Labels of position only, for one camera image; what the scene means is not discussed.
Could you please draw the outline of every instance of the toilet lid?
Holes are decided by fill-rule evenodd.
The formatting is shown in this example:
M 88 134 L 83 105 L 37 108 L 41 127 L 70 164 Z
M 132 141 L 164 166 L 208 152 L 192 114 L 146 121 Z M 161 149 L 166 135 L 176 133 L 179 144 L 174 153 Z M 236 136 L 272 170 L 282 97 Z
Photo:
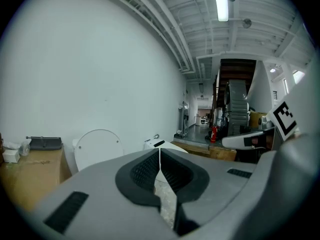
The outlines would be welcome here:
M 118 136 L 105 129 L 87 132 L 78 141 L 74 151 L 74 158 L 79 171 L 96 163 L 123 155 L 124 149 Z

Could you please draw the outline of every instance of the ceiling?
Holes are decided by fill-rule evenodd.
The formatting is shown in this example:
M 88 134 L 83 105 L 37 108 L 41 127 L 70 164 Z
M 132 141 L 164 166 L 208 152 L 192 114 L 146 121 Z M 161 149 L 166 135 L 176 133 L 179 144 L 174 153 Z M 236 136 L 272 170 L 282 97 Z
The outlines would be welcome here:
M 210 81 L 220 59 L 285 62 L 305 69 L 315 48 L 289 0 L 228 2 L 229 21 L 220 22 L 216 0 L 120 0 L 162 37 L 189 83 Z M 243 20 L 252 25 L 243 27 Z

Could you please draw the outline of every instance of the floor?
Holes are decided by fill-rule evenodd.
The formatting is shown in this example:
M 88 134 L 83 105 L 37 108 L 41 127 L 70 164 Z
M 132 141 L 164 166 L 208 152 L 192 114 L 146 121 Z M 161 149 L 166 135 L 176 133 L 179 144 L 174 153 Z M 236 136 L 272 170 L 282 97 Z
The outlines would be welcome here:
M 189 132 L 185 137 L 181 137 L 180 135 L 175 134 L 173 141 L 189 145 L 197 145 L 204 148 L 208 147 L 208 145 L 222 147 L 221 140 L 217 140 L 215 143 L 211 143 L 209 139 L 205 139 L 209 131 L 210 128 L 208 125 L 202 124 L 200 126 L 197 126 L 194 124 L 189 127 Z

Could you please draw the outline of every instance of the ceiling light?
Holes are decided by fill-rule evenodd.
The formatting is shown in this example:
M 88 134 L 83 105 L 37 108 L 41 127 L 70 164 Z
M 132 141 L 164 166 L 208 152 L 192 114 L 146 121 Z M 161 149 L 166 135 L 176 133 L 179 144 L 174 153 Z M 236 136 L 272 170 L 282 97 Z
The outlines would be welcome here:
M 200 93 L 204 92 L 204 84 L 203 83 L 199 83 L 199 89 L 200 89 Z
M 215 0 L 218 11 L 218 21 L 227 22 L 229 20 L 228 0 Z

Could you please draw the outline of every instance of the white box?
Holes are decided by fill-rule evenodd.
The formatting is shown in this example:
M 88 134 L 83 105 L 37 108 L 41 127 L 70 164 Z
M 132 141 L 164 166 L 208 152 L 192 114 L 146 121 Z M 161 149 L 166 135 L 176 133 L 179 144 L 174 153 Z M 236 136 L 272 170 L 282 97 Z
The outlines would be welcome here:
M 20 155 L 18 153 L 18 150 L 9 150 L 7 149 L 2 154 L 3 159 L 6 163 L 18 163 L 20 159 Z

